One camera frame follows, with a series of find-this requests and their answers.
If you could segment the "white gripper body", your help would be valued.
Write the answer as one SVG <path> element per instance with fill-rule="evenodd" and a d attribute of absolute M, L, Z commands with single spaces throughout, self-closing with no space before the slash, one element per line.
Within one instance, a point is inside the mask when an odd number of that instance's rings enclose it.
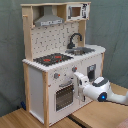
<path fill-rule="evenodd" d="M 80 72 L 75 72 L 73 74 L 73 85 L 74 85 L 74 96 L 77 99 L 82 99 L 84 94 L 85 86 L 89 84 L 89 78 L 85 75 L 83 75 Z"/>

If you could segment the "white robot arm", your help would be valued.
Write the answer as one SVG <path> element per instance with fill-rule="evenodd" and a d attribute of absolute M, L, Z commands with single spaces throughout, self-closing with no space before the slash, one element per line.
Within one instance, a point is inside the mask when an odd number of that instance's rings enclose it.
<path fill-rule="evenodd" d="M 108 79 L 98 77 L 93 82 L 87 76 L 75 72 L 73 74 L 75 97 L 81 101 L 87 96 L 98 102 L 112 102 L 128 106 L 128 92 L 125 96 L 115 94 Z"/>

